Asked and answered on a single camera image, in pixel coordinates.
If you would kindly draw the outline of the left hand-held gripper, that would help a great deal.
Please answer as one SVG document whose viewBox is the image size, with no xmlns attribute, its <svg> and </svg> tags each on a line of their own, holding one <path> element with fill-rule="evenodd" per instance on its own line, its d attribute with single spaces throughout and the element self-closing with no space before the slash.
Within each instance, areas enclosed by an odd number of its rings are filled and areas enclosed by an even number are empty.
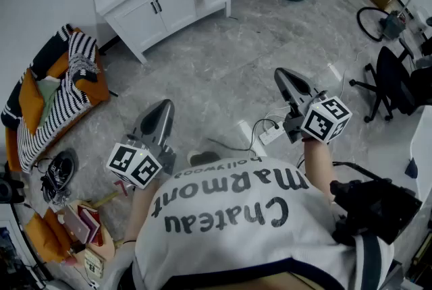
<svg viewBox="0 0 432 290">
<path fill-rule="evenodd" d="M 174 116 L 171 100 L 152 104 L 135 121 L 130 134 L 116 143 L 106 167 L 122 181 L 144 189 L 159 175 L 171 175 L 176 153 L 167 145 Z"/>
</svg>

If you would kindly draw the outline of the person's left forearm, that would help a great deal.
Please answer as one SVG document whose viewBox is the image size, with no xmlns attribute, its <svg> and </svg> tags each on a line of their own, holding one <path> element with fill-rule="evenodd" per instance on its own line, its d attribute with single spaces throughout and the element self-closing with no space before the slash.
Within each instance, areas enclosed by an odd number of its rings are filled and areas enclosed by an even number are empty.
<svg viewBox="0 0 432 290">
<path fill-rule="evenodd" d="M 139 188 L 134 190 L 130 217 L 124 234 L 124 243 L 136 241 L 158 189 L 159 179 L 153 179 L 143 190 Z"/>
</svg>

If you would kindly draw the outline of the white power strip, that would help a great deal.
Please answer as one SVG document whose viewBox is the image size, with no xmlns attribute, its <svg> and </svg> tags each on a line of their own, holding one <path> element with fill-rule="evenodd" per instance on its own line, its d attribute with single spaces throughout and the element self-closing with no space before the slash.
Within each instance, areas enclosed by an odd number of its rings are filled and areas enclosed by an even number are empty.
<svg viewBox="0 0 432 290">
<path fill-rule="evenodd" d="M 266 146 L 275 141 L 278 137 L 285 134 L 283 122 L 280 121 L 277 126 L 270 127 L 267 131 L 264 131 L 260 136 L 259 140 Z"/>
</svg>

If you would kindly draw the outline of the person's black trousers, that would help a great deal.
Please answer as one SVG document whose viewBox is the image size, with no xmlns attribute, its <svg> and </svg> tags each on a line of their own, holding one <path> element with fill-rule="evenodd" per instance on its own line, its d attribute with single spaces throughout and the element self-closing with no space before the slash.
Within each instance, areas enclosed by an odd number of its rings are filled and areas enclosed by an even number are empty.
<svg viewBox="0 0 432 290">
<path fill-rule="evenodd" d="M 191 167 L 206 165 L 220 160 L 221 157 L 217 153 L 211 151 L 198 152 L 196 150 L 191 150 L 187 155 L 187 161 Z"/>
</svg>

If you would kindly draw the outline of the black office chair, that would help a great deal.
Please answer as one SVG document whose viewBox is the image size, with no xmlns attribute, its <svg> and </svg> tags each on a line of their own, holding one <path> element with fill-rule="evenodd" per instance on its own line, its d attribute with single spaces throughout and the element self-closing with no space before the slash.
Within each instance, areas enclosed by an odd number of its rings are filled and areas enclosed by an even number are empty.
<svg viewBox="0 0 432 290">
<path fill-rule="evenodd" d="M 387 111 L 386 121 L 394 118 L 392 111 L 395 109 L 402 114 L 411 115 L 419 107 L 432 106 L 432 64 L 408 73 L 403 60 L 406 57 L 413 58 L 414 55 L 404 42 L 401 44 L 404 51 L 400 56 L 397 57 L 389 48 L 382 47 L 377 65 L 365 65 L 364 70 L 372 73 L 375 81 L 373 85 L 357 80 L 349 81 L 351 86 L 360 86 L 375 93 L 375 104 L 372 113 L 364 117 L 365 123 L 374 120 L 380 104 L 384 104 Z"/>
</svg>

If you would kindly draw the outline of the white cabinet door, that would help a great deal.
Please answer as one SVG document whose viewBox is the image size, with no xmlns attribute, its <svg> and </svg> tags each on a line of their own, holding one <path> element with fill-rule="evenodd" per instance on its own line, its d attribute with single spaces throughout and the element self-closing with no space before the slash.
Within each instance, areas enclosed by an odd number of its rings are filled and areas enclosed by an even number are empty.
<svg viewBox="0 0 432 290">
<path fill-rule="evenodd" d="M 119 12 L 115 20 L 141 51 L 159 42 L 167 33 L 153 0 L 133 3 Z"/>
<path fill-rule="evenodd" d="M 168 33 L 174 33 L 196 21 L 194 0 L 154 0 Z"/>
</svg>

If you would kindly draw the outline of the pale green cloth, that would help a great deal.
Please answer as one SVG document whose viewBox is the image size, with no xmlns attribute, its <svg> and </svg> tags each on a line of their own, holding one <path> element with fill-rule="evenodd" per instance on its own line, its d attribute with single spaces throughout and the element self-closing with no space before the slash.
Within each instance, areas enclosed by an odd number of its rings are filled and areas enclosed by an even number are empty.
<svg viewBox="0 0 432 290">
<path fill-rule="evenodd" d="M 39 92 L 43 97 L 43 112 L 41 114 L 38 124 L 39 127 L 42 127 L 45 123 L 45 120 L 49 116 L 49 113 L 51 112 L 51 108 L 55 100 L 55 95 L 60 87 L 61 80 L 59 78 L 47 76 L 44 79 L 37 81 L 36 83 Z"/>
</svg>

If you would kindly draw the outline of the orange sofa cushion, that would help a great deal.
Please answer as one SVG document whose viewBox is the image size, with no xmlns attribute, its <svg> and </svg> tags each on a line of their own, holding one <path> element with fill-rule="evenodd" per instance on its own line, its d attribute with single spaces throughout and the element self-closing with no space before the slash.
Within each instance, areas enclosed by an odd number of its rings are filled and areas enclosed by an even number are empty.
<svg viewBox="0 0 432 290">
<path fill-rule="evenodd" d="M 24 74 L 18 100 L 28 131 L 34 135 L 43 114 L 44 100 L 30 68 Z"/>
</svg>

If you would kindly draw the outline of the pink notebook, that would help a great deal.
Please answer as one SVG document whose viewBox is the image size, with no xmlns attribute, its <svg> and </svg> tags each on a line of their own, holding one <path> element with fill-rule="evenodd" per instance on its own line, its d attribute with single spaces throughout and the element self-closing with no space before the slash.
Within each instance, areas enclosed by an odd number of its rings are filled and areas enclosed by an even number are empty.
<svg viewBox="0 0 432 290">
<path fill-rule="evenodd" d="M 64 209 L 64 224 L 81 243 L 87 244 L 90 228 L 70 205 Z"/>
</svg>

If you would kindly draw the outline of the round wooden side table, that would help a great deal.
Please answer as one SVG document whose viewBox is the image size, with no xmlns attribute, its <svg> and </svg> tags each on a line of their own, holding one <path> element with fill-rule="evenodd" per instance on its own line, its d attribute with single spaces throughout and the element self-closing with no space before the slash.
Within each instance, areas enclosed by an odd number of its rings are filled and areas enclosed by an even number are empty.
<svg viewBox="0 0 432 290">
<path fill-rule="evenodd" d="M 71 204 L 68 205 L 70 205 L 77 213 L 78 213 L 78 205 L 89 206 L 97 210 L 97 207 L 95 205 L 92 205 L 83 200 L 74 200 Z M 64 224 L 64 209 L 65 207 L 58 210 L 55 214 L 57 215 L 58 221 L 65 227 L 68 235 L 72 238 L 73 243 L 77 245 L 76 248 L 75 247 L 70 248 L 70 254 L 73 257 L 75 257 L 77 263 L 80 266 L 84 266 L 84 251 L 86 248 L 92 250 L 103 262 L 111 260 L 115 255 L 115 245 L 111 235 L 109 234 L 108 230 L 102 223 L 101 218 L 100 221 L 101 221 L 101 231 L 103 235 L 103 245 L 101 247 L 98 247 L 91 243 L 83 244 L 74 236 L 74 234 Z"/>
</svg>

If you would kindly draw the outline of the black throw with white fringe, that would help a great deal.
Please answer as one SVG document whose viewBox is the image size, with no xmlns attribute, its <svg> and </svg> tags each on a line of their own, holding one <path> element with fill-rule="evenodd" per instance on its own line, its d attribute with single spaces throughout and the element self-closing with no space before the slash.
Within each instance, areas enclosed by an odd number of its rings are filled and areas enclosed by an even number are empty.
<svg viewBox="0 0 432 290">
<path fill-rule="evenodd" d="M 48 70 L 64 53 L 68 52 L 69 39 L 73 30 L 70 24 L 63 25 L 37 53 L 28 67 L 34 74 L 36 80 L 45 78 Z M 20 124 L 20 118 L 22 117 L 22 110 L 18 98 L 25 73 L 26 71 L 24 71 L 21 78 L 14 86 L 0 114 L 2 124 L 12 130 L 17 130 Z"/>
</svg>

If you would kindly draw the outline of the person's white printed T-shirt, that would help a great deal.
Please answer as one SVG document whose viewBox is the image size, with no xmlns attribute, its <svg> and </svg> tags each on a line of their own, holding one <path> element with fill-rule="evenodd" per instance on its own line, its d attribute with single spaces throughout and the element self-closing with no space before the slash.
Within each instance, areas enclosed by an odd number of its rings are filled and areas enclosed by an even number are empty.
<svg viewBox="0 0 432 290">
<path fill-rule="evenodd" d="M 196 290 L 298 281 L 313 290 L 378 290 L 393 245 L 333 238 L 337 209 L 294 165 L 226 158 L 170 176 L 135 239 L 107 265 L 103 290 Z"/>
</svg>

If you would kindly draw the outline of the beige printed book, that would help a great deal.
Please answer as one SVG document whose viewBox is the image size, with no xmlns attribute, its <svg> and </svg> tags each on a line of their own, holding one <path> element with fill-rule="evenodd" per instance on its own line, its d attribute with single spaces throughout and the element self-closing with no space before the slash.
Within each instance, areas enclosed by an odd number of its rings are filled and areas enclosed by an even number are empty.
<svg viewBox="0 0 432 290">
<path fill-rule="evenodd" d="M 90 249 L 84 251 L 84 267 L 93 277 L 103 278 L 103 261 Z"/>
</svg>

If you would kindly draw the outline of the black waist pack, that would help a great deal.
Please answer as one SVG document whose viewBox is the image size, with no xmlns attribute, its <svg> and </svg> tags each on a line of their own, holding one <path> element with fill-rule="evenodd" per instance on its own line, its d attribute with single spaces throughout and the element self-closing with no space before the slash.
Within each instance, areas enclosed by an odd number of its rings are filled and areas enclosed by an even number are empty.
<svg viewBox="0 0 432 290">
<path fill-rule="evenodd" d="M 353 245 L 354 236 L 363 233 L 392 244 L 422 206 L 414 192 L 389 179 L 332 181 L 330 191 L 334 202 L 346 211 L 336 223 L 333 238 L 347 245 Z"/>
</svg>

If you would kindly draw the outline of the orange floor cushion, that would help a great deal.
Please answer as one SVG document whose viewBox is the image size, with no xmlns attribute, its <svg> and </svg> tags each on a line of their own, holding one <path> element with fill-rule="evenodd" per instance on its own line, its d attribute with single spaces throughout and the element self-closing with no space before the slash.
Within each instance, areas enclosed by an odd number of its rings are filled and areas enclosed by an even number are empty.
<svg viewBox="0 0 432 290">
<path fill-rule="evenodd" d="M 61 263 L 70 256 L 72 239 L 51 208 L 44 216 L 35 212 L 24 230 L 44 262 Z"/>
</svg>

